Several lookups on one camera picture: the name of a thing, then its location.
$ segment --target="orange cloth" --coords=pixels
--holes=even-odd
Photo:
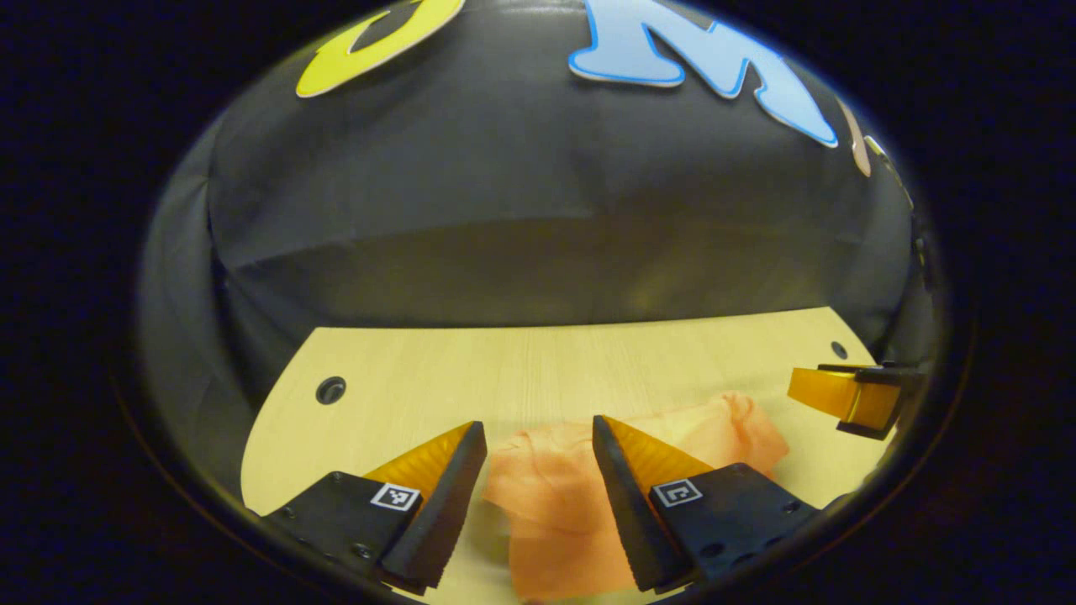
[[[625,422],[714,468],[745,462],[768,476],[789,452],[765,412],[742,393]],[[635,587],[594,460],[591,426],[521,431],[490,455],[483,497],[509,518],[512,586],[525,601]]]

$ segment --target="yellow letter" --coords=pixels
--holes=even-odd
[[[370,25],[388,14],[385,11],[352,27],[317,50],[314,60],[299,78],[296,94],[315,97],[392,59],[444,26],[456,16],[465,0],[411,0],[422,2],[399,29],[358,52],[352,53],[355,41]]]

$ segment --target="screw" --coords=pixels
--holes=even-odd
[[[351,551],[363,559],[369,559],[373,557],[373,549],[366,546],[365,544],[355,543],[351,545]]]

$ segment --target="blue letter m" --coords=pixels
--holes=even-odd
[[[714,20],[702,29],[654,0],[586,0],[591,20],[590,48],[572,53],[568,67],[591,80],[677,86],[683,68],[662,57],[656,33],[726,99],[739,95],[747,64],[754,65],[762,86],[754,96],[766,113],[829,147],[837,135],[796,74],[781,57]]]

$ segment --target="light wood tabletop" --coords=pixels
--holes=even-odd
[[[832,342],[848,353],[839,358]],[[790,399],[793,367],[873,364],[830,308],[755,315],[512,328],[318,328],[269,394],[242,466],[245,505],[269,513],[332,470],[364,475],[471,420],[490,450],[513,432],[597,413],[628,419],[741,391],[765,410],[790,453],[775,477],[816,507],[854,490],[887,441],[835,430],[837,419]],[[328,377],[346,381],[332,405],[315,398]],[[428,603],[512,603],[508,529],[481,500]],[[612,593],[578,603],[648,603]]]

